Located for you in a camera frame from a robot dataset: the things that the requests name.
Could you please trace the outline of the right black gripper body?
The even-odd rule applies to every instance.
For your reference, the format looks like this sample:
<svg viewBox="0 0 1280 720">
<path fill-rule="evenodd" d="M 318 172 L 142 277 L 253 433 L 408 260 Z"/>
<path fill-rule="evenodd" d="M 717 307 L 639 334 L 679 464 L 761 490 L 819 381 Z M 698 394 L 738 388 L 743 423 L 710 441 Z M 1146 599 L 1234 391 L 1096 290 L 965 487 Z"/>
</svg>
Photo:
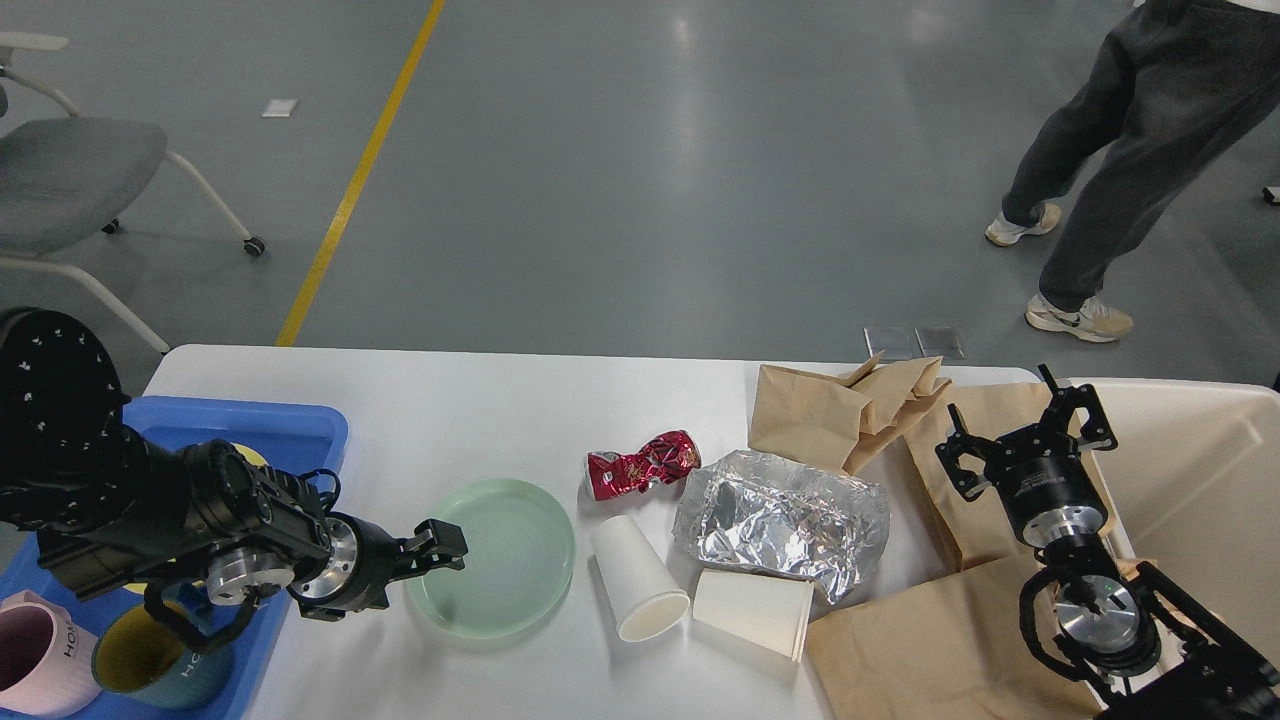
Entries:
<svg viewBox="0 0 1280 720">
<path fill-rule="evenodd" d="M 1028 425 L 996 443 L 989 479 L 1019 542 L 1046 548 L 1069 536 L 1101 533 L 1108 511 L 1083 466 L 1075 437 Z"/>
</svg>

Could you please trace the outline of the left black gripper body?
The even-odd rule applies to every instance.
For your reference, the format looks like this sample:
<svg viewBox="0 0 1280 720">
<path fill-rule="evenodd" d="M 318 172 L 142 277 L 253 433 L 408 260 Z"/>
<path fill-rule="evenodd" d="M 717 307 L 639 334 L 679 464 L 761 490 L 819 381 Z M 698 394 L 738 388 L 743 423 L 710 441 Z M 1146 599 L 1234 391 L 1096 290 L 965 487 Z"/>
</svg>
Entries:
<svg viewBox="0 0 1280 720">
<path fill-rule="evenodd" d="M 335 623 L 351 612 L 389 607 L 403 541 L 370 521 L 334 512 L 326 518 L 332 555 L 319 574 L 291 585 L 300 615 Z"/>
</svg>

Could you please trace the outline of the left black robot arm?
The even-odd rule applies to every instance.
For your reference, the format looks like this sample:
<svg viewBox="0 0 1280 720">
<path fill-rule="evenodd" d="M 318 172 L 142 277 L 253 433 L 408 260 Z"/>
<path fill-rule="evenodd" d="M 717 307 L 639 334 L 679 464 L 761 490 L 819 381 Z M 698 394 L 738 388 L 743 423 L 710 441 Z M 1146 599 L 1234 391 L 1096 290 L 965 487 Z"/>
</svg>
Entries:
<svg viewBox="0 0 1280 720">
<path fill-rule="evenodd" d="M 461 570 L 463 532 L 408 538 L 335 510 L 311 473 L 251 462 L 211 439 L 177 451 L 128 427 L 109 352 L 64 313 L 3 313 L 3 520 L 35 533 L 38 564 L 79 600 L 143 585 L 146 612 L 200 653 L 229 644 L 287 592 L 333 623 L 385 609 L 387 587 Z"/>
</svg>

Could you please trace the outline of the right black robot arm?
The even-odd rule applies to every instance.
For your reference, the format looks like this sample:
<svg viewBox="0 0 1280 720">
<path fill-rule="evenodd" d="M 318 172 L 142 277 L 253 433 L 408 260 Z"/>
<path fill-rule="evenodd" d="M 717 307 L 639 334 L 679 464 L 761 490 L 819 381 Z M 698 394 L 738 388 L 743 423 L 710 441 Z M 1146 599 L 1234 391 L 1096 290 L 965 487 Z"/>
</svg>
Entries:
<svg viewBox="0 0 1280 720">
<path fill-rule="evenodd" d="M 954 424 L 936 455 L 968 501 L 993 488 L 1012 536 L 1039 564 L 1020 591 L 1030 655 L 1103 702 L 1105 719 L 1275 719 L 1277 669 L 1152 562 L 1126 579 L 1102 541 L 1108 511 L 1083 464 L 1117 447 L 1091 384 L 1039 374 L 1037 421 L 989 439 Z"/>
</svg>

